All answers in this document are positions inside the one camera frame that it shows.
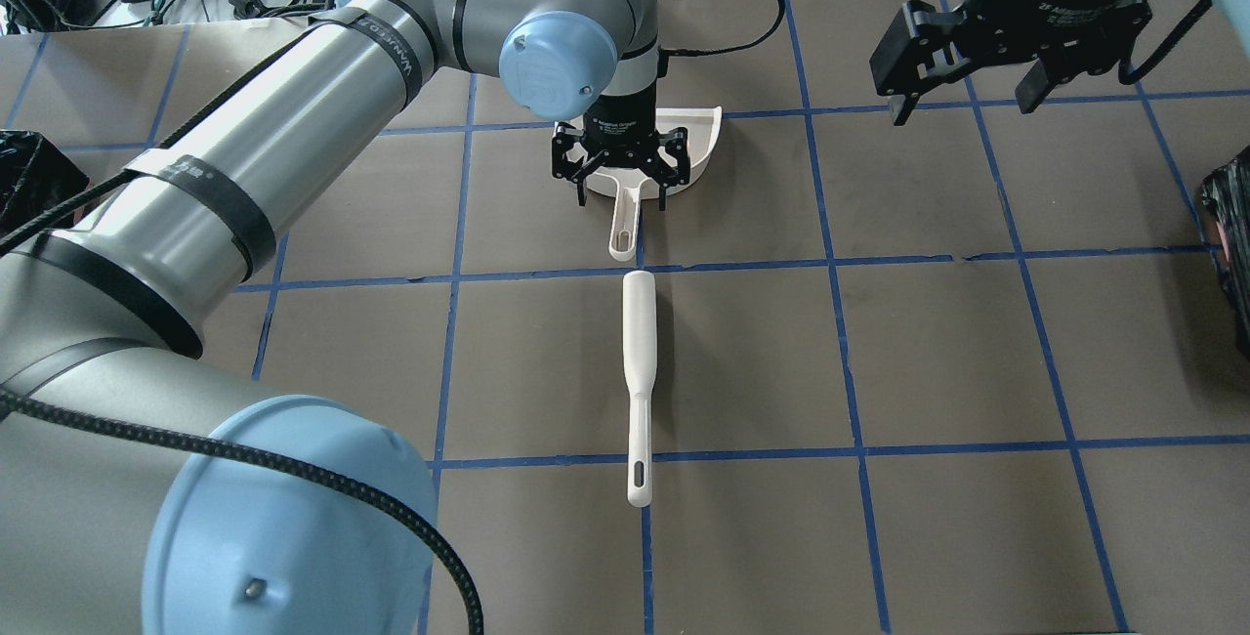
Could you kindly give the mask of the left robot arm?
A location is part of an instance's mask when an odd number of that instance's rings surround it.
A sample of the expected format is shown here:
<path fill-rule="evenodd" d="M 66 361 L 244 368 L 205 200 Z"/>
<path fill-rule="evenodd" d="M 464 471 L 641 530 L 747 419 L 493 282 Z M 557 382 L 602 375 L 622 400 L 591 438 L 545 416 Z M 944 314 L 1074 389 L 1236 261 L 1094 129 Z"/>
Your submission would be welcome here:
<path fill-rule="evenodd" d="M 342 402 L 202 362 L 205 319 L 439 70 L 535 118 L 652 118 L 658 0 L 332 0 L 88 200 L 2 242 L 5 634 L 411 634 L 420 452 Z"/>

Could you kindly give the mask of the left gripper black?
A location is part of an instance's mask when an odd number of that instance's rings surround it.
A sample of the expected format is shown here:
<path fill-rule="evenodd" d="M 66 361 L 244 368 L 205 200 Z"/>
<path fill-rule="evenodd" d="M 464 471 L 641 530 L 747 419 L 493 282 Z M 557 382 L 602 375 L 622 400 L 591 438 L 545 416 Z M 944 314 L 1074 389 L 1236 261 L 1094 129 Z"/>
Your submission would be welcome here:
<path fill-rule="evenodd" d="M 582 114 L 582 128 L 558 122 L 551 138 L 551 176 L 571 182 L 578 206 L 588 202 L 586 178 L 599 168 L 628 168 L 638 162 L 656 181 L 656 209 L 665 212 L 671 185 L 688 179 L 688 165 L 669 171 L 658 149 L 682 149 L 684 129 L 661 136 L 656 128 L 658 89 L 644 88 L 631 95 L 599 96 Z"/>

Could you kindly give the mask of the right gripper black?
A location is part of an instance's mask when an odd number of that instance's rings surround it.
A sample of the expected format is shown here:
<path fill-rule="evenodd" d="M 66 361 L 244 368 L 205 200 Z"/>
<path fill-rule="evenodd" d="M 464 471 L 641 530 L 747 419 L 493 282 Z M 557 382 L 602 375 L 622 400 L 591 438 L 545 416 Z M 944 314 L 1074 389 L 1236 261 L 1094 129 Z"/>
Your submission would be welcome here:
<path fill-rule="evenodd" d="M 869 60 L 892 126 L 905 126 L 925 92 L 986 66 L 1030 64 L 1015 88 L 1021 114 L 1080 74 L 1139 82 L 1155 62 L 1130 65 L 1152 18 L 1148 0 L 962 0 L 951 11 L 908 0 Z"/>

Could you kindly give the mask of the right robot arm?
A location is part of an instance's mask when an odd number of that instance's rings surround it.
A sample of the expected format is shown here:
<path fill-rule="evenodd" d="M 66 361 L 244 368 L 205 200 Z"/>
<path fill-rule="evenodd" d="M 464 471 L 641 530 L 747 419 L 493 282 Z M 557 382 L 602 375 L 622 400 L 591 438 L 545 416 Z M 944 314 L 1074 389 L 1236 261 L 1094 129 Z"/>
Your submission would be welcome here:
<path fill-rule="evenodd" d="M 950 12 L 910 0 L 869 66 L 896 126 L 932 89 L 988 66 L 1028 64 L 1015 101 L 1029 114 L 1082 74 L 1115 71 L 1125 86 L 1139 82 L 1210 9 L 1228 18 L 1238 42 L 1248 42 L 1248 0 L 1199 0 L 1150 58 L 1134 62 L 1138 38 L 1152 18 L 1148 0 L 962 0 Z"/>

